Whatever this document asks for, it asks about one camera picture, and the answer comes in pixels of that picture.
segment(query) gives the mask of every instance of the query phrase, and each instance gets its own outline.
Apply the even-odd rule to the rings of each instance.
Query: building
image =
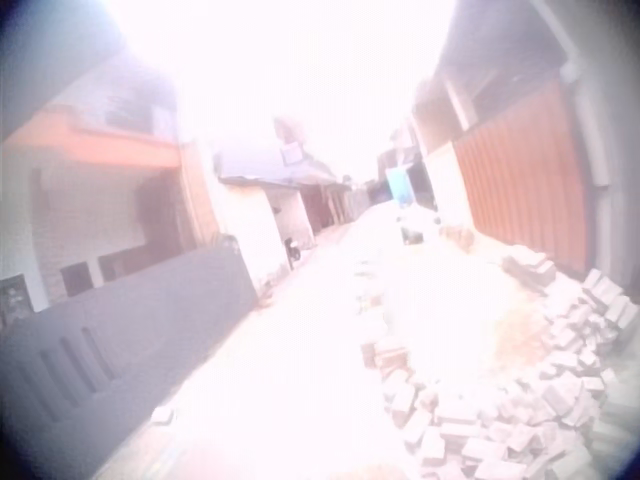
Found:
[[[5,326],[194,248],[174,102],[123,54],[3,143],[0,285],[22,298]]]

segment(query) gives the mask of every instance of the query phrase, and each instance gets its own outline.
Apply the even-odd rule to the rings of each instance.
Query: white wall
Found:
[[[27,162],[6,152],[0,159],[0,279],[24,275],[36,312],[49,306],[31,236],[31,197]]]
[[[236,237],[258,294],[270,280],[289,271],[271,205],[261,187],[218,184],[215,212],[223,231]]]
[[[272,207],[280,209],[279,213],[274,214],[280,239],[284,242],[285,239],[292,238],[300,248],[312,248],[315,236],[300,192],[292,189],[269,189],[267,197]]]
[[[135,190],[148,177],[136,170],[99,165],[72,169],[75,172],[59,172],[48,191],[54,229],[50,232],[51,247],[56,248],[61,268],[88,262],[97,286],[102,284],[98,257],[146,243],[138,222]]]
[[[424,157],[443,222],[473,226],[469,198],[451,142]]]
[[[35,311],[66,296],[61,268],[87,262],[98,287],[104,283],[98,257],[146,243],[134,191],[152,172],[67,163],[51,150],[3,153],[0,278],[25,275]],[[30,180],[35,167],[43,171],[48,202],[37,217]]]

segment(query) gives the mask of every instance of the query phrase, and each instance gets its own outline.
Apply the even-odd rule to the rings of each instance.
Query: roof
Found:
[[[458,0],[437,71],[555,63],[559,55],[553,33],[531,2]]]
[[[25,0],[2,30],[2,140],[124,48],[102,2]]]
[[[337,182],[331,169],[313,158],[285,165],[277,143],[257,145],[235,142],[221,148],[218,155],[218,174],[226,182],[244,179],[289,186]]]

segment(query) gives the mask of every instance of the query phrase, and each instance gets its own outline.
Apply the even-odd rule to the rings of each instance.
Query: brick pile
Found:
[[[369,338],[363,358],[381,373],[386,410],[422,478],[613,474],[637,445],[640,398],[636,387],[619,381],[607,367],[607,357],[629,342],[639,323],[638,307],[597,270],[581,288],[550,288],[555,265],[524,247],[511,249],[504,265],[542,293],[550,353],[517,378],[486,386],[490,395],[452,394],[443,383],[414,371],[400,339]]]
[[[475,242],[475,233],[463,225],[442,225],[440,236],[457,245],[462,251],[469,253]]]
[[[502,260],[502,268],[536,291],[548,287],[556,278],[556,266],[544,253],[534,252],[522,245],[510,247]]]

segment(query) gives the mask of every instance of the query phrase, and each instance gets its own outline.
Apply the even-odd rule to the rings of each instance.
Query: metal gate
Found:
[[[87,478],[255,301],[230,242],[17,321],[0,345],[3,426],[43,478]]]
[[[590,181],[559,79],[454,143],[476,228],[546,252],[567,271],[591,267]]]

